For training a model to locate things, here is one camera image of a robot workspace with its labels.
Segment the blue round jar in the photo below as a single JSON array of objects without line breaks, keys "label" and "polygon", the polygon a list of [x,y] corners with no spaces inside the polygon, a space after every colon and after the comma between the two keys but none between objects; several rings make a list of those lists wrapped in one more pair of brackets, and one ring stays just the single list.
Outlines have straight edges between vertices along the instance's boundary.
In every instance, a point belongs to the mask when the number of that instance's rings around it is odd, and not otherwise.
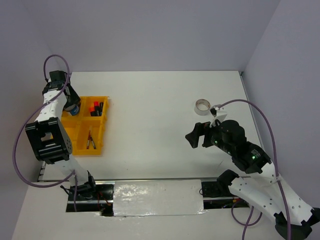
[{"label": "blue round jar", "polygon": [[74,105],[68,112],[71,116],[76,116],[80,112],[79,105]]}]

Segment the orange capped black highlighter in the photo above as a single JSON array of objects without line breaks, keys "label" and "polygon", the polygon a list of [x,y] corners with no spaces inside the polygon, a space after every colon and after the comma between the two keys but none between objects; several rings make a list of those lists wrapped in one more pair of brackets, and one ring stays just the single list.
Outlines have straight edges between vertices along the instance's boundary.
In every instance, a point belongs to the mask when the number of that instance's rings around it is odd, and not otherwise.
[{"label": "orange capped black highlighter", "polygon": [[93,105],[89,108],[89,113],[91,117],[97,117],[94,109],[94,103]]}]

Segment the blue capped black highlighter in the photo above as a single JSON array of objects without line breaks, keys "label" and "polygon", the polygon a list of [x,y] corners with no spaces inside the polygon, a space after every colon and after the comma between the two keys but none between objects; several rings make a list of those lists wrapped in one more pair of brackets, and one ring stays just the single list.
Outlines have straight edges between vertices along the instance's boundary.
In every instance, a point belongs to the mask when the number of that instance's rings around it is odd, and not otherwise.
[{"label": "blue capped black highlighter", "polygon": [[103,115],[103,107],[104,107],[104,103],[100,102],[99,103],[99,115],[102,116]]}]

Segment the white tape roll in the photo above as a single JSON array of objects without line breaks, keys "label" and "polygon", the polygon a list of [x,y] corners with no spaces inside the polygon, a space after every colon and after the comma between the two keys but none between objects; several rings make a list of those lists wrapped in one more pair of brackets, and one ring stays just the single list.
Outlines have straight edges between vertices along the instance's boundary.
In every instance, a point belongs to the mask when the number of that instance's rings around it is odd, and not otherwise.
[{"label": "white tape roll", "polygon": [[198,99],[194,105],[194,112],[199,116],[206,116],[209,114],[211,104],[206,99]]}]

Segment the red gel pen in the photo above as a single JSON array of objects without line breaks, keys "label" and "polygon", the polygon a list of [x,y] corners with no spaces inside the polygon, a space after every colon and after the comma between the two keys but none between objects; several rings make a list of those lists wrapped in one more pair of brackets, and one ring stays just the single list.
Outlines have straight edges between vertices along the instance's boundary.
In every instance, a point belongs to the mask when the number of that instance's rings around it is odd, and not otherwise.
[{"label": "red gel pen", "polygon": [[88,131],[88,137],[86,142],[86,149],[88,150],[90,148],[90,142],[91,142],[91,130]]}]

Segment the blue gel pen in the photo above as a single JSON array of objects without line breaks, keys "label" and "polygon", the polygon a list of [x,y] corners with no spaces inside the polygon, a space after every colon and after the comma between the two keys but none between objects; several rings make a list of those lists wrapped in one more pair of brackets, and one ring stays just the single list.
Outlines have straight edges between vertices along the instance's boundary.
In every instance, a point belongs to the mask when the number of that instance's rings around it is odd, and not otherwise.
[{"label": "blue gel pen", "polygon": [[93,139],[91,133],[89,133],[89,140],[90,140],[90,142],[91,142],[91,144],[92,144],[93,149],[96,150],[97,147],[96,147],[96,144],[95,144],[95,142],[94,142],[94,139]]}]

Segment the pink capped black highlighter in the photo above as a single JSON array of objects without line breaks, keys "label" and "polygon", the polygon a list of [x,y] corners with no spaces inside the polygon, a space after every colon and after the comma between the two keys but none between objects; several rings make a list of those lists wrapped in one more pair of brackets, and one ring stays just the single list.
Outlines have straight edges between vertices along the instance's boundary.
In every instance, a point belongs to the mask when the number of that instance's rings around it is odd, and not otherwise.
[{"label": "pink capped black highlighter", "polygon": [[97,117],[101,116],[100,103],[98,101],[94,101],[93,107],[94,107],[95,115]]}]

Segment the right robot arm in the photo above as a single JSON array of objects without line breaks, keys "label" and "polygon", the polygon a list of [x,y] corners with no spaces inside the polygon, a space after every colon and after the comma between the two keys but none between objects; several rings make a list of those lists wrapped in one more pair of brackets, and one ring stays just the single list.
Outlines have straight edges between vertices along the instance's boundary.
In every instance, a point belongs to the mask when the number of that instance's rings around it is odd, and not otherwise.
[{"label": "right robot arm", "polygon": [[209,122],[196,123],[185,136],[192,148],[216,146],[231,156],[232,162],[249,175],[255,186],[232,170],[226,170],[217,179],[217,190],[223,196],[236,195],[259,210],[274,224],[276,231],[286,240],[305,240],[312,226],[320,221],[320,210],[311,207],[276,175],[271,158],[258,145],[249,142],[245,130],[235,120],[225,120],[216,126]]}]

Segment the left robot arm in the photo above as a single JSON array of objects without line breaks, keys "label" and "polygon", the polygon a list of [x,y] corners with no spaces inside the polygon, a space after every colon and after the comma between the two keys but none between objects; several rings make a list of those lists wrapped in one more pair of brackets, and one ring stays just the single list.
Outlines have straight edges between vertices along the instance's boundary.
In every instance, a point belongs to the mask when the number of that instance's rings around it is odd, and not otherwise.
[{"label": "left robot arm", "polygon": [[[49,76],[42,91],[46,106],[34,122],[26,124],[25,132],[37,160],[55,166],[65,177],[74,172],[76,178],[69,179],[71,193],[91,200],[97,196],[98,187],[89,171],[82,168],[72,155],[72,141],[61,122],[64,111],[71,116],[80,112],[81,99],[67,83],[67,73],[56,70]],[[58,95],[65,83],[66,88]]]}]

